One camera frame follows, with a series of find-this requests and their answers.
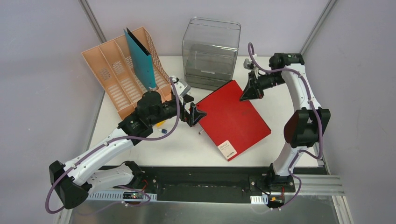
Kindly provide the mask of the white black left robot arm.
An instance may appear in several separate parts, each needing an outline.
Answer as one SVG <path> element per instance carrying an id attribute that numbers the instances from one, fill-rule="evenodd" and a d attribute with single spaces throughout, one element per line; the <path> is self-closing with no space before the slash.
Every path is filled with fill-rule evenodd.
<path id="1" fill-rule="evenodd" d="M 160 93 L 148 91 L 138 100 L 135 110 L 97 146 L 65 163 L 49 165 L 51 188 L 45 199 L 45 209 L 56 214 L 73 209 L 96 191 L 118 185 L 136 189 L 142 175 L 135 162 L 126 161 L 108 171 L 100 168 L 115 156 L 141 141 L 158 141 L 171 135 L 180 121 L 196 125 L 206 112 L 198 109 L 194 98 L 187 93 L 174 93 L 169 101 L 162 101 Z"/>

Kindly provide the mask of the teal folder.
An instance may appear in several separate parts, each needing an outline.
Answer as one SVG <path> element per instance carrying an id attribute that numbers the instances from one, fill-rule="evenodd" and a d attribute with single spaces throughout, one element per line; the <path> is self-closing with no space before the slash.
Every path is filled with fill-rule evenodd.
<path id="1" fill-rule="evenodd" d="M 136 76 L 146 90 L 156 89 L 151 53 L 128 28 L 124 30 L 124 33 Z"/>

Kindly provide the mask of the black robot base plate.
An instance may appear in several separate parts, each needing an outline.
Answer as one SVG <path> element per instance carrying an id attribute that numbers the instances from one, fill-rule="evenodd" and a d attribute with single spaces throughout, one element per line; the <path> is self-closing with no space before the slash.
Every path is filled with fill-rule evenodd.
<path id="1" fill-rule="evenodd" d="M 294 193 L 288 178 L 280 184 L 265 182 L 268 167 L 148 167 L 142 166 L 126 187 L 157 195 L 158 201 L 250 203 L 251 196 Z"/>

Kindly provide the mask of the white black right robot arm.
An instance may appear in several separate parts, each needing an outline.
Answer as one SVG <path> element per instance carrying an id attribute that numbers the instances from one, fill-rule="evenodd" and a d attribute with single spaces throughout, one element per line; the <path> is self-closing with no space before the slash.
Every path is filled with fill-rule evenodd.
<path id="1" fill-rule="evenodd" d="M 255 57 L 250 51 L 244 61 L 244 68 L 250 72 L 240 101 L 261 99 L 265 89 L 286 84 L 294 108 L 283 129 L 284 147 L 263 179 L 267 189 L 277 191 L 293 180 L 295 164 L 303 153 L 308 154 L 308 148 L 319 143 L 318 154 L 309 155 L 315 159 L 322 157 L 323 135 L 331 113 L 314 97 L 301 54 L 275 53 L 269 60 L 270 70 L 261 67 Z"/>

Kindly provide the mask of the red folder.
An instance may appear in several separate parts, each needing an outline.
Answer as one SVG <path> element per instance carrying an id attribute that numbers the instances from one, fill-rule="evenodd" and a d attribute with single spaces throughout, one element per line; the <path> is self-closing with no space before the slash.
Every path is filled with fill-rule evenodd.
<path id="1" fill-rule="evenodd" d="M 238 83 L 232 80 L 196 104 L 198 110 L 206 112 L 200 126 L 227 161 L 271 134 L 252 103 L 240 100 L 242 93 Z"/>

